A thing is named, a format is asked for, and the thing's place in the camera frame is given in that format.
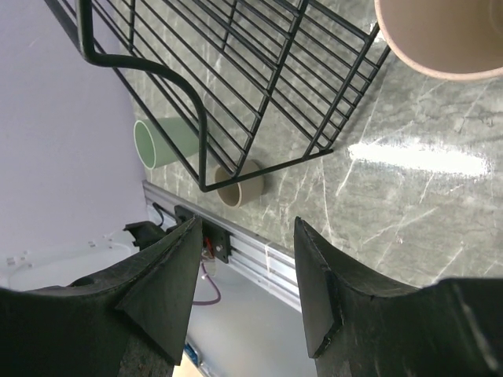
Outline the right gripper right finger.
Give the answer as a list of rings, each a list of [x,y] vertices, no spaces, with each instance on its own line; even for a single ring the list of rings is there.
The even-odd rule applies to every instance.
[[[294,252],[307,352],[318,375],[501,375],[501,279],[413,287],[345,254],[302,218]]]

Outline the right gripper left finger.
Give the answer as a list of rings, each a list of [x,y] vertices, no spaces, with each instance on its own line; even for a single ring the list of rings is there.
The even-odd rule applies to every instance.
[[[194,217],[68,286],[2,289],[2,375],[172,375],[202,248],[202,221]]]

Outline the beige ceramic mug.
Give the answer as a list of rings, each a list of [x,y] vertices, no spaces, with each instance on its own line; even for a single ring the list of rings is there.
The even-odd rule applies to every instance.
[[[254,160],[248,160],[241,170],[241,175],[250,174],[260,169],[259,165]],[[227,181],[230,175],[222,168],[218,167],[214,171],[215,183]],[[240,181],[227,185],[216,190],[219,199],[228,207],[238,208],[258,199],[264,191],[265,179],[263,176],[250,178],[245,181]]]

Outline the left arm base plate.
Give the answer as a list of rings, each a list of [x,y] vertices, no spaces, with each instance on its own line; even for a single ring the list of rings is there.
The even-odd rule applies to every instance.
[[[230,232],[212,220],[204,218],[201,214],[182,206],[174,206],[174,215],[177,223],[183,223],[194,216],[198,216],[202,221],[202,234],[204,247],[210,254],[223,263],[229,263],[231,255]]]

